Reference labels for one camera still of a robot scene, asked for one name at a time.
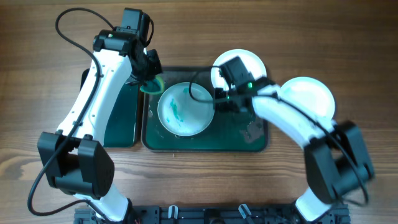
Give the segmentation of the green and yellow sponge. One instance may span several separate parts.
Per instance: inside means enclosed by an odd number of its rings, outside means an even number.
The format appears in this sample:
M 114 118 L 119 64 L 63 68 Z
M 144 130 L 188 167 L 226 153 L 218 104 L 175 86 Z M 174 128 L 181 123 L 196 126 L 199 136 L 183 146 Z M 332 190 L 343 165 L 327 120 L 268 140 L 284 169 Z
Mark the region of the green and yellow sponge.
M 165 90 L 165 82 L 160 75 L 156 75 L 153 80 L 144 82 L 140 87 L 140 91 L 149 95 L 158 95 Z

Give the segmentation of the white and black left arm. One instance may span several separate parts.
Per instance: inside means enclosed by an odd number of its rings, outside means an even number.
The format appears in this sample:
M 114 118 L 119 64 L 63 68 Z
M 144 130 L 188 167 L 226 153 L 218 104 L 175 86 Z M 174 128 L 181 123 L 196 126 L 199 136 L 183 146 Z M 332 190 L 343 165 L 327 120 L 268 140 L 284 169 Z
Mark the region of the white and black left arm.
M 155 50 L 147 50 L 147 32 L 131 27 L 102 30 L 88 51 L 91 65 L 74 105 L 56 132 L 43 132 L 37 148 L 43 164 L 36 177 L 27 206 L 37 216 L 53 215 L 74 205 L 38 212 L 34 192 L 46 177 L 49 186 L 89 205 L 106 223 L 126 223 L 131 201 L 113 184 L 114 162 L 103 147 L 108 121 L 127 80 L 141 84 L 161 72 Z

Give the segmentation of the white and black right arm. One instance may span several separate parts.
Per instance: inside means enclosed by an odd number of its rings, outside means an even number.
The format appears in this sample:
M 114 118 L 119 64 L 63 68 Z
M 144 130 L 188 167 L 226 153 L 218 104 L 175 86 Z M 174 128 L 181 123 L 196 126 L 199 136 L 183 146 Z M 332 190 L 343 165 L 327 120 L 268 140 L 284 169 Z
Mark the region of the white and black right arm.
M 308 189 L 294 203 L 305 222 L 350 203 L 369 203 L 366 182 L 374 168 L 363 135 L 351 121 L 336 123 L 287 96 L 277 84 L 249 82 L 241 88 L 215 89 L 217 103 L 251 106 L 260 118 L 274 124 L 303 150 Z

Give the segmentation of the white plate with green stain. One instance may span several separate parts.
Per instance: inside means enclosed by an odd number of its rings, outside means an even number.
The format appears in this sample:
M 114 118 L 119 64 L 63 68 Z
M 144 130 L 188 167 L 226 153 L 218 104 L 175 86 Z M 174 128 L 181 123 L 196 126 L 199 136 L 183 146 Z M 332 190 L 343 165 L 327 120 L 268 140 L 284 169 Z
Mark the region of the white plate with green stain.
M 163 127 L 178 136 L 193 136 L 204 131 L 212 122 L 215 110 L 210 103 L 212 96 L 204 87 L 188 82 L 175 84 L 164 91 L 158 102 L 157 114 Z

